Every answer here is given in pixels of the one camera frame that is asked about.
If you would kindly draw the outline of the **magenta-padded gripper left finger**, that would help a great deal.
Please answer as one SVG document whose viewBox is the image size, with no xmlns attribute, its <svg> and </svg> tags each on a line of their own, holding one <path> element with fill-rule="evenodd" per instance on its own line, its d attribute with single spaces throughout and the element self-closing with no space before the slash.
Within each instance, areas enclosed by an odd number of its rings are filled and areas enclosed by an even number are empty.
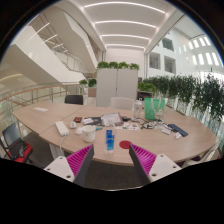
<svg viewBox="0 0 224 224">
<path fill-rule="evenodd" d="M 94 145 L 90 144 L 67 157 L 57 157 L 45 168 L 45 171 L 83 186 L 93 156 Z"/>
</svg>

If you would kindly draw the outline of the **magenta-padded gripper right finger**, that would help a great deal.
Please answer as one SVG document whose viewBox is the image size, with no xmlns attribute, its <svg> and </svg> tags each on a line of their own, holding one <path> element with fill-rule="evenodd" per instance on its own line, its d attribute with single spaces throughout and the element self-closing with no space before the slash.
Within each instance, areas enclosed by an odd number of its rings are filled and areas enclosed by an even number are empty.
<svg viewBox="0 0 224 224">
<path fill-rule="evenodd" d="M 180 170 L 180 167 L 165 154 L 156 155 L 134 144 L 129 145 L 129 155 L 142 185 Z"/>
</svg>

